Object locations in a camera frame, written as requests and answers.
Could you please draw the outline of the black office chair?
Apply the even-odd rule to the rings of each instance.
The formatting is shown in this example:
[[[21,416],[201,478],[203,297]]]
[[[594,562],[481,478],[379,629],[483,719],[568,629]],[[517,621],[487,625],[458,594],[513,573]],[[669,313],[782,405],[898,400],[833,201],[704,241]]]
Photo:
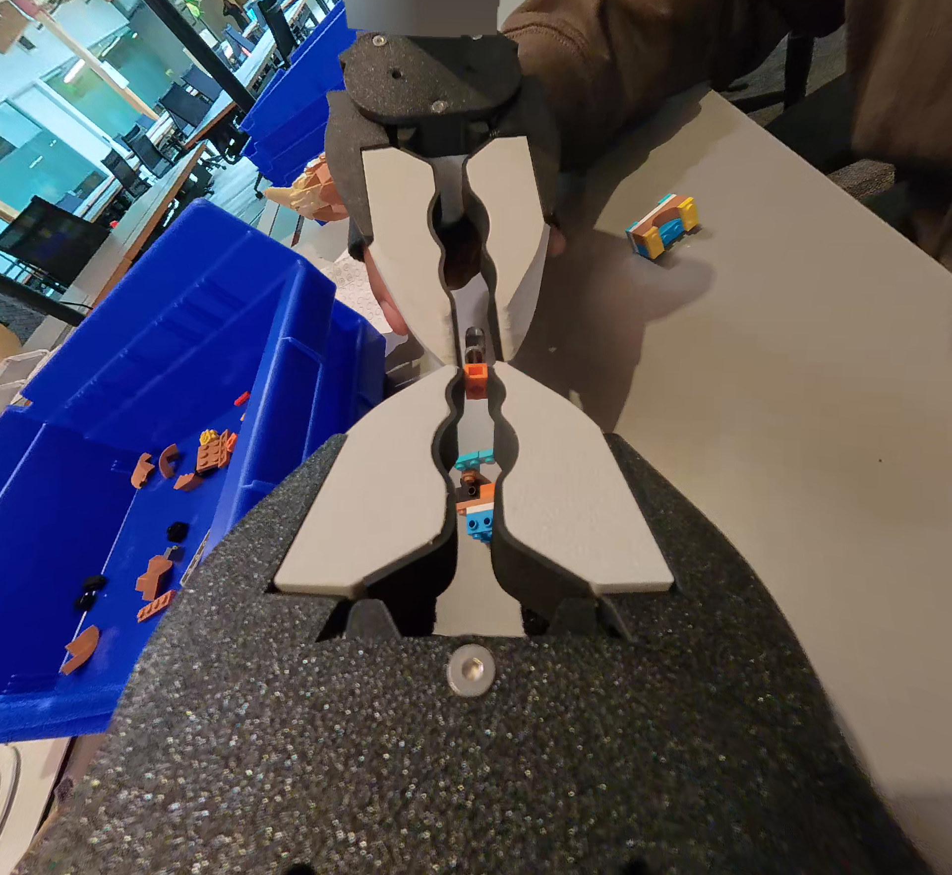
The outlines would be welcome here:
[[[248,141],[248,135],[240,129],[243,114],[220,87],[208,100],[204,90],[194,93],[183,83],[174,82],[157,105],[172,119],[175,159],[207,141],[224,164],[233,166],[241,160]]]

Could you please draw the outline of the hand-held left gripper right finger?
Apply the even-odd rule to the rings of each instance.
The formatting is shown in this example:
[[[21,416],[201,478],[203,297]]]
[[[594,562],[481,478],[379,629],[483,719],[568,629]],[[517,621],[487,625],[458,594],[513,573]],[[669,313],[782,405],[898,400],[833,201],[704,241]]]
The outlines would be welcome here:
[[[528,608],[668,591],[673,574],[606,436],[509,364],[491,368],[496,481],[491,563]]]

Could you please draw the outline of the brown toy brick model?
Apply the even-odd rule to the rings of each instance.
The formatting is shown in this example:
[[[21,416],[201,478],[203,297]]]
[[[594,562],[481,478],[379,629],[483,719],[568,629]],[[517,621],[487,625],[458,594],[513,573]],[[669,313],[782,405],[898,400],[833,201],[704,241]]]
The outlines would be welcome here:
[[[310,221],[326,224],[349,217],[328,167],[325,152],[308,162],[289,187],[268,187],[263,196]]]

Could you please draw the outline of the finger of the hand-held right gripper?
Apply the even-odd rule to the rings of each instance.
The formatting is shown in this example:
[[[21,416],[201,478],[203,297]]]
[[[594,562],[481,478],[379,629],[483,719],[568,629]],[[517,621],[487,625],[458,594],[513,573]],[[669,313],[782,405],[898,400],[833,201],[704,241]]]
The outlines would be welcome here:
[[[482,219],[495,355],[511,362],[530,330],[546,260],[546,222],[528,138],[510,135],[487,142],[467,159],[465,177]]]
[[[430,164],[395,147],[365,150],[363,174],[372,256],[411,334],[440,364],[462,364],[445,250],[433,228],[437,200]]]

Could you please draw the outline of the blue plastic bin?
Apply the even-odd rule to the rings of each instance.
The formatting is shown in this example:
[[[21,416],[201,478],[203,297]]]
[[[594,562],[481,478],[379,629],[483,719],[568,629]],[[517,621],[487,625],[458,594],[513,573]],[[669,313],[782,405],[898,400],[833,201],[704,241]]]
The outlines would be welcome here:
[[[56,686],[67,460],[111,414],[193,390],[195,412],[248,393],[244,446],[210,551],[331,436],[383,399],[385,340],[297,252],[192,203],[2,413],[2,743],[105,731],[124,687]]]
[[[292,53],[292,65],[275,74],[241,129],[242,154],[264,179],[288,187],[325,148],[327,92],[344,89],[340,56],[356,32],[342,0]]]

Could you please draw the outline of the blue orange toy brick assembly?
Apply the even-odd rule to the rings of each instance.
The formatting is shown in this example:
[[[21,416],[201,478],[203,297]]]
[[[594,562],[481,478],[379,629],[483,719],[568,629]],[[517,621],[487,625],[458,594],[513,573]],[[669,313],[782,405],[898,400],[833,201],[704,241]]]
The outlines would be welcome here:
[[[459,472],[455,490],[457,513],[465,518],[470,538],[486,545],[493,536],[496,484],[483,474],[482,468],[492,464],[495,464],[492,448],[463,454],[455,463]]]

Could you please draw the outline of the toy bricks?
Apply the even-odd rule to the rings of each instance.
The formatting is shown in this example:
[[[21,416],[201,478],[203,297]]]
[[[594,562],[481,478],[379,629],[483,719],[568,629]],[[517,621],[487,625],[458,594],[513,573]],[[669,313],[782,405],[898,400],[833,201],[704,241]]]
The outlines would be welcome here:
[[[122,688],[146,643],[182,602],[242,450],[248,393],[195,412],[193,390],[123,410],[85,430],[67,460],[57,529],[65,627],[56,686]]]

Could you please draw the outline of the printed paper sheet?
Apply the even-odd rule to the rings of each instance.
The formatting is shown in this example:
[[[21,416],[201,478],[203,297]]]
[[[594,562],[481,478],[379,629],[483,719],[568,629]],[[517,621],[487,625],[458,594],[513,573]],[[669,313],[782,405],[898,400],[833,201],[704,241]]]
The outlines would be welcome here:
[[[354,259],[349,251],[350,221],[344,219],[329,223],[325,230],[329,240],[343,243],[340,255],[321,268],[336,287],[336,298],[368,321],[377,332],[391,333],[392,328],[371,289],[365,264]]]

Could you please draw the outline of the person's right forearm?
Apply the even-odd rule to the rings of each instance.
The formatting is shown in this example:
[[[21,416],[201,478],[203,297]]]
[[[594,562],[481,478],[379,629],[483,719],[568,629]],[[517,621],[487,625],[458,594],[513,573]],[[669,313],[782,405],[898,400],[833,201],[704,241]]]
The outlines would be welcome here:
[[[821,37],[842,21],[843,0],[526,0],[504,31],[544,89],[572,171],[669,97],[722,89],[784,36]]]

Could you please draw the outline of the person's right hand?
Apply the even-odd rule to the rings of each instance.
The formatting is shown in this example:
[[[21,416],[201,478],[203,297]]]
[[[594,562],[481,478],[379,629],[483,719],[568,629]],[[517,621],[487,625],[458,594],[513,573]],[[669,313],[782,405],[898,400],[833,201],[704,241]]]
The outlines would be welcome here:
[[[411,331],[401,315],[398,307],[384,282],[372,256],[372,247],[367,246],[363,252],[363,263],[367,273],[371,292],[378,303],[384,318],[391,330],[398,336],[409,336]]]

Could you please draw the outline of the black monitor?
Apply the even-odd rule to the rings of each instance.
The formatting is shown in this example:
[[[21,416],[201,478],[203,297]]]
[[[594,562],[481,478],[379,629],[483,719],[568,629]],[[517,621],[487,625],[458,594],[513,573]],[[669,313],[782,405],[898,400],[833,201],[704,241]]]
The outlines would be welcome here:
[[[91,223],[38,196],[1,233],[1,251],[36,268],[54,286],[69,287],[110,238],[111,229]],[[89,308],[73,308],[37,289],[1,278],[2,295],[44,316],[78,327]]]

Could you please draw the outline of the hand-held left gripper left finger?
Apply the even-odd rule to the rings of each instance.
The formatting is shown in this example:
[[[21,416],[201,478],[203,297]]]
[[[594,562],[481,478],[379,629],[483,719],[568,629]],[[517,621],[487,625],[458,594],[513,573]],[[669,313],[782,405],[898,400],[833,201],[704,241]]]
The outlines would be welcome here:
[[[457,567],[448,470],[461,371],[441,367],[353,426],[276,572],[276,589],[382,601],[398,626],[433,626]]]

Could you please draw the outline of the black metal post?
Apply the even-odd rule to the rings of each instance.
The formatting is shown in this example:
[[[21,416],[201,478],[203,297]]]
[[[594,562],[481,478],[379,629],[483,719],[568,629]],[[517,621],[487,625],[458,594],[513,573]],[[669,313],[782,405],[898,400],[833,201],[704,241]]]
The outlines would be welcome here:
[[[187,52],[244,113],[255,105],[253,96],[224,62],[202,39],[200,34],[184,19],[170,0],[142,0],[162,24],[182,43]]]

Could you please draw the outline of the small multicoloured toy brick block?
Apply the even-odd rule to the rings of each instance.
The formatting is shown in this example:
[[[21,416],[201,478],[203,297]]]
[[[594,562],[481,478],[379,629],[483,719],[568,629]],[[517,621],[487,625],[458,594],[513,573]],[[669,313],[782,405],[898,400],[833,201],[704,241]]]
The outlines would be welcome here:
[[[699,227],[695,199],[669,193],[648,214],[628,226],[625,236],[637,255],[653,262],[682,238],[695,233]]]

